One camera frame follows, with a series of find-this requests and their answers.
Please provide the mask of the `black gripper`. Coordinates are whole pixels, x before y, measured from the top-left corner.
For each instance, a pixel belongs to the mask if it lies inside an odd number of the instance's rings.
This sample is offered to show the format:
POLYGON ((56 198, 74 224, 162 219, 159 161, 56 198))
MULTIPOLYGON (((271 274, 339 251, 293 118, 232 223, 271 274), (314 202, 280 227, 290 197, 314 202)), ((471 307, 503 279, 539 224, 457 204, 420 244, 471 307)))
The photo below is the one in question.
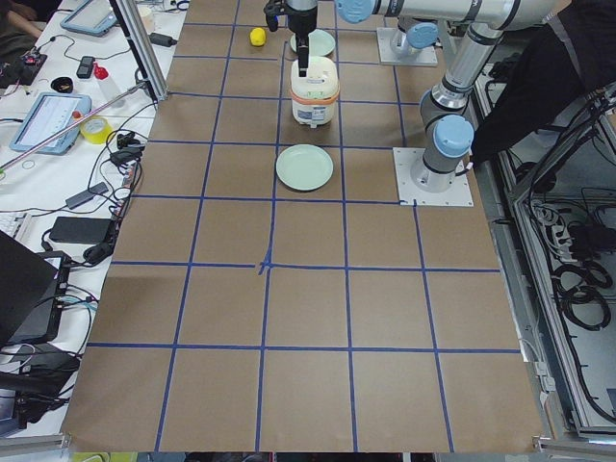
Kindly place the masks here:
POLYGON ((317 0, 269 0, 264 7, 271 32, 279 28, 278 17, 288 17, 288 27, 296 35, 298 76, 305 77, 309 66, 309 34, 317 28, 317 0))

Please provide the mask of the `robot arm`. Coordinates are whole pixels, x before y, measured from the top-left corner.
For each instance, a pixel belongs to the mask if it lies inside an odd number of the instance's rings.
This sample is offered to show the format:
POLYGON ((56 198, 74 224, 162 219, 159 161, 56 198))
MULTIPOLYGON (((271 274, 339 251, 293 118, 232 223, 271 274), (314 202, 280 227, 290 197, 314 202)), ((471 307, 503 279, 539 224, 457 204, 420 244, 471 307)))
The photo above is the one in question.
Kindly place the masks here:
POLYGON ((430 193, 446 191, 460 160, 470 151, 472 124, 462 116, 468 96, 502 33, 537 24, 553 1, 339 1, 343 20, 359 23, 372 14, 388 17, 446 19, 468 25, 441 82, 422 99, 427 146, 410 167, 411 180, 430 193))
MULTIPOLYGON (((393 50, 399 55, 408 48, 424 49, 438 38, 438 27, 429 21, 417 25, 403 25, 401 1, 394 1, 384 13, 387 17, 398 18, 398 31, 394 34, 393 50)), ((378 14, 379 1, 337 1, 336 8, 344 21, 356 24, 372 14, 378 14)), ((317 1, 268 1, 264 14, 271 32, 278 30, 278 17, 286 15, 287 25, 295 34, 298 76, 305 77, 309 67, 309 35, 317 29, 317 1)))

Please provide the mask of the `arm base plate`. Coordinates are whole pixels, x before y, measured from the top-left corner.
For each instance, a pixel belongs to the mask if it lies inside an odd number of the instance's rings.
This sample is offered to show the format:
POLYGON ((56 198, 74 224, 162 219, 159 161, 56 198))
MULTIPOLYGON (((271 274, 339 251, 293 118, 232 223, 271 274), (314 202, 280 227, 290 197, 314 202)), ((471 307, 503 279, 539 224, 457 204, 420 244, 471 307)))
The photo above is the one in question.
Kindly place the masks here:
POLYGON ((378 28, 377 45, 379 60, 385 65, 436 67, 438 58, 435 47, 412 47, 406 39, 406 34, 398 28, 378 28))
POLYGON ((395 147, 393 156, 400 205, 474 206, 468 171, 462 161, 454 172, 443 174, 427 168, 423 148, 395 147))

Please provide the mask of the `green plate near arm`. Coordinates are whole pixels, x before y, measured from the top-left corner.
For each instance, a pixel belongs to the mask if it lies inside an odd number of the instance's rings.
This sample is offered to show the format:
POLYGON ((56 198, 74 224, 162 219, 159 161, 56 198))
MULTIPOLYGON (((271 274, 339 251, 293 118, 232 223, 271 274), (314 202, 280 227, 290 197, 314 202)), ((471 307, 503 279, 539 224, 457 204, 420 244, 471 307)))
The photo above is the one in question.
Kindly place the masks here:
POLYGON ((309 34, 309 56, 329 56, 336 47, 336 40, 325 30, 316 29, 309 34))
POLYGON ((275 164, 278 179, 288 188, 314 191, 332 177, 334 164, 329 154, 311 144, 297 144, 283 150, 275 164))

